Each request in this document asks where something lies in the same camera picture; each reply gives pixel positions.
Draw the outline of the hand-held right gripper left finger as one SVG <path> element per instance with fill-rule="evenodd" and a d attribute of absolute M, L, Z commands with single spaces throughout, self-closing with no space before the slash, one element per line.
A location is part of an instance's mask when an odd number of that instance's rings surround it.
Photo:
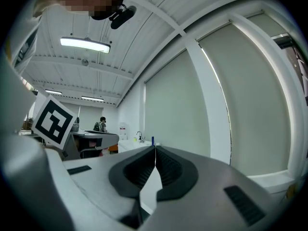
<path fill-rule="evenodd" d="M 153 168 L 154 147 L 107 157 L 62 161 L 46 150 L 56 190 L 74 231 L 155 231 L 152 217 L 142 220 L 141 177 Z"/>

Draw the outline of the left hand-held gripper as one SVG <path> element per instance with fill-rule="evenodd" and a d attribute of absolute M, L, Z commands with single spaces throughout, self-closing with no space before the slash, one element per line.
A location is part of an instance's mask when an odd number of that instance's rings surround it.
<path fill-rule="evenodd" d="M 39 110 L 32 130 L 55 150 L 62 160 L 80 159 L 73 133 L 79 130 L 77 115 L 49 95 Z"/>

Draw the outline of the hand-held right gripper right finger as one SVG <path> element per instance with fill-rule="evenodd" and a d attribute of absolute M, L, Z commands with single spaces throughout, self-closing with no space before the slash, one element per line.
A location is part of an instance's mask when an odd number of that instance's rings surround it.
<path fill-rule="evenodd" d="M 196 167 L 195 185 L 180 199 L 159 201 L 143 231 L 269 231 L 292 201 L 278 202 L 256 182 L 221 161 L 158 146 L 158 151 L 186 159 Z"/>

